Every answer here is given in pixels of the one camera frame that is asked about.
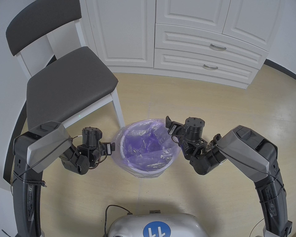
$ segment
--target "plastic liner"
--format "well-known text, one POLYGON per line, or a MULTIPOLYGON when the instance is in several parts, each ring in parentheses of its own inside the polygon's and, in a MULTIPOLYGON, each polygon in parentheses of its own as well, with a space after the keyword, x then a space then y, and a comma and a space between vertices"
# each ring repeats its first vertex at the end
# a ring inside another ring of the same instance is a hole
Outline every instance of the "plastic liner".
POLYGON ((138 178, 155 178, 178 157, 164 119, 148 119, 121 128, 113 137, 114 162, 138 178))

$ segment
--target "chair leg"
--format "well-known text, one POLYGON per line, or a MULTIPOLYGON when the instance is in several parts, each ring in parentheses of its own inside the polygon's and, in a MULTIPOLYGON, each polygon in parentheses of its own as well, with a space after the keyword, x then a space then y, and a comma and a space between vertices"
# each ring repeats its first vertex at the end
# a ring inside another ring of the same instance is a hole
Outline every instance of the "chair leg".
POLYGON ((116 111, 116 115, 117 115, 117 120, 119 123, 120 128, 124 127, 124 119, 123 119, 123 114, 122 114, 122 110, 120 107, 120 103, 119 103, 119 98, 118 98, 118 94, 117 94, 117 89, 115 88, 115 90, 113 92, 111 92, 111 96, 112 96, 112 103, 114 106, 114 109, 116 111))

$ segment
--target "chair backrest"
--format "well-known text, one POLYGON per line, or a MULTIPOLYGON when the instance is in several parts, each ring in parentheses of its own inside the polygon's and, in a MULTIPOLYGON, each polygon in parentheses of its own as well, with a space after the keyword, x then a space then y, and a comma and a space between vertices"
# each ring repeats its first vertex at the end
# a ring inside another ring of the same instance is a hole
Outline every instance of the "chair backrest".
POLYGON ((7 27, 9 49, 15 56, 40 37, 80 18, 79 0, 36 0, 17 14, 7 27))

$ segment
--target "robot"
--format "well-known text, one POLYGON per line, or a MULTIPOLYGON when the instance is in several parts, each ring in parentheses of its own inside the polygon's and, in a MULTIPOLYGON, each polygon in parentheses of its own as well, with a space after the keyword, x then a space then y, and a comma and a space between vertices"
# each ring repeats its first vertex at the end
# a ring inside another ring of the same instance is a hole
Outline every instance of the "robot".
MULTIPOLYGON (((277 147, 252 129, 237 126, 211 142, 202 139, 205 122, 189 117, 184 124, 166 117, 172 140, 181 147, 185 159, 200 175, 206 175, 228 159, 249 179, 258 193, 265 220, 264 237, 287 237, 292 229, 288 221, 285 188, 277 162, 277 147)), ((16 237, 45 236, 40 228, 40 192, 42 173, 57 157, 63 166, 83 175, 94 169, 115 151, 115 144, 100 142, 98 128, 82 130, 83 144, 75 147, 61 123, 47 122, 14 140, 13 204, 18 234, 16 237)), ((190 214, 165 215, 154 211, 147 215, 128 215, 110 226, 107 237, 208 237, 198 220, 190 214)))

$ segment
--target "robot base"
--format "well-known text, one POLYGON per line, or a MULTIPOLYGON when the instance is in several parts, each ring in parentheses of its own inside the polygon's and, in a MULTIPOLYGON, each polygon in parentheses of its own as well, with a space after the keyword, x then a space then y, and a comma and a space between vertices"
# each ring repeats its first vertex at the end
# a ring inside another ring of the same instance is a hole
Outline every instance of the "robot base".
POLYGON ((190 214, 127 215, 115 220, 108 237, 209 237, 190 214))

